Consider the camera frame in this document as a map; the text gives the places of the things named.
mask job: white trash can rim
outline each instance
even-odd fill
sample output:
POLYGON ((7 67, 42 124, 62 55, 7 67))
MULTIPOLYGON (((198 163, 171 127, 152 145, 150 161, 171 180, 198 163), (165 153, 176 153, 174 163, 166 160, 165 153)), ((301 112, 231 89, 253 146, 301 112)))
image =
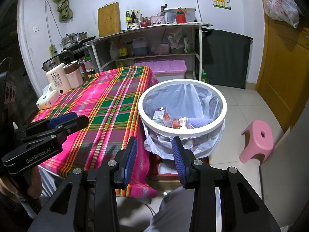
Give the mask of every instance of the white trash can rim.
POLYGON ((206 84, 201 81, 192 80, 192 79, 173 79, 165 82, 161 82, 159 84, 156 84, 152 87, 150 87, 148 90, 146 90, 142 96, 140 97, 138 101, 138 112, 140 114, 140 117, 143 121, 143 123, 148 126, 150 129, 152 129, 155 132, 158 132, 162 135, 174 137, 179 136, 180 138, 193 138, 205 135, 207 133, 210 133, 211 131, 217 129, 224 121, 225 115, 227 113, 227 102, 222 95, 222 93, 215 87, 211 86, 210 84, 206 84), (187 129, 187 130, 181 130, 181 129, 173 129, 166 126, 162 126, 160 124, 157 124, 156 122, 152 121, 145 113, 143 109, 143 103, 148 98, 148 96, 155 90, 159 90, 163 87, 169 86, 169 85, 176 85, 176 84, 193 84, 199 87, 203 87, 207 90, 210 90, 213 92, 221 101, 222 101, 222 111, 218 118, 216 118, 212 123, 195 128, 195 129, 187 129))

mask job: dark green cloth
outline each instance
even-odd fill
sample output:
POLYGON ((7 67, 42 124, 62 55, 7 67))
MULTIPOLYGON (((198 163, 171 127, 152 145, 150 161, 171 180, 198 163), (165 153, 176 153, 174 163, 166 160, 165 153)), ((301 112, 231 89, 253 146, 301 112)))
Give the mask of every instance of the dark green cloth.
POLYGON ((73 17, 73 12, 69 8, 69 0, 53 0, 58 3, 59 21, 65 21, 73 17))

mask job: red kettle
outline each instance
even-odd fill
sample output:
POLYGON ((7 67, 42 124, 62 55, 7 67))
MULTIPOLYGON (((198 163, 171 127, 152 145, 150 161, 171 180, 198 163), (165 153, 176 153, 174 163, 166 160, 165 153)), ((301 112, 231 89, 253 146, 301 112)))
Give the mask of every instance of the red kettle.
POLYGON ((186 15, 185 15, 184 12, 181 10, 181 7, 178 8, 178 10, 177 10, 177 12, 176 12, 176 22, 177 22, 177 23, 187 23, 186 15))

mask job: pink stool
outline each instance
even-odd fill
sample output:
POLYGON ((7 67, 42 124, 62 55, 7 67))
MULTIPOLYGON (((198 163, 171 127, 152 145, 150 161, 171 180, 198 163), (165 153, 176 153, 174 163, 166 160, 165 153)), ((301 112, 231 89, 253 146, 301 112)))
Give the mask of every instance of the pink stool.
POLYGON ((255 120, 248 125, 241 135, 248 133, 249 143, 239 156, 239 159, 242 163, 245 163, 254 157, 263 163, 273 149, 271 129, 266 122, 255 120))

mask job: wooden cutting board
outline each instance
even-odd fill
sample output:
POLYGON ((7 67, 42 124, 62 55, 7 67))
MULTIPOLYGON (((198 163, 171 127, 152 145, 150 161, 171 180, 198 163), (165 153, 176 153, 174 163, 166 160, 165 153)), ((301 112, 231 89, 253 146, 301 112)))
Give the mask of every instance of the wooden cutting board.
POLYGON ((98 35, 106 36, 121 31, 119 3, 98 9, 98 35))

